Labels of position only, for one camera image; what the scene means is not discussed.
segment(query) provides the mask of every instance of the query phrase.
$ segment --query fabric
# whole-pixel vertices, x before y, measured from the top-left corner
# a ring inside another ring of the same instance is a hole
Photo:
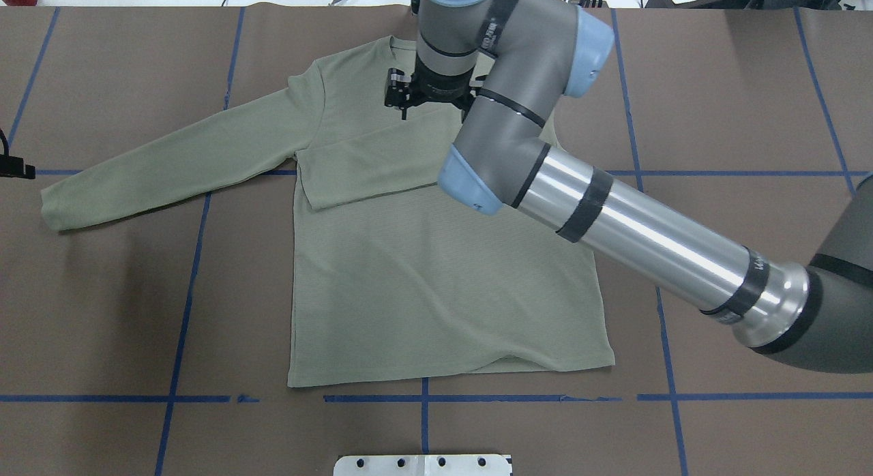
[[[286,90],[45,189],[44,219],[99,224],[293,157],[289,386],[613,364],[591,250],[434,186],[460,128],[453,106],[419,106],[408,121],[383,107],[387,69],[411,72],[414,49],[381,38],[319,59]],[[551,119],[543,139],[557,145]]]

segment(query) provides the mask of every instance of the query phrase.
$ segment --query white bracket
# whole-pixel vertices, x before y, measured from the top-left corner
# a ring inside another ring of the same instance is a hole
[[[512,457],[499,454],[454,456],[346,456],[334,476],[512,476]]]

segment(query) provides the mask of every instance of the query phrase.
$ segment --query white plate with holes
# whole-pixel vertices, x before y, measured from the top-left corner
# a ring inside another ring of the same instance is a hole
[[[512,476],[512,457],[499,454],[346,456],[334,476]]]

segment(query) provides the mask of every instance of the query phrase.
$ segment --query shirt sleeve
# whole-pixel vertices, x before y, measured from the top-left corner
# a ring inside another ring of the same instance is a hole
[[[288,88],[223,110],[42,190],[53,230],[87,227],[241,183],[305,149],[325,106],[317,63]]]

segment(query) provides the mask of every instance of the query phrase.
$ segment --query robotic arm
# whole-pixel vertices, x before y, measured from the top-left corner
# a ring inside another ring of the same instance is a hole
[[[581,96],[612,29],[559,0],[419,0],[415,72],[389,73],[386,106],[464,110],[439,185],[484,214],[510,205],[730,325],[742,345],[799,368],[873,371],[873,183],[808,267],[774,263],[581,162],[539,134],[559,96]],[[494,57],[481,87],[478,51]]]

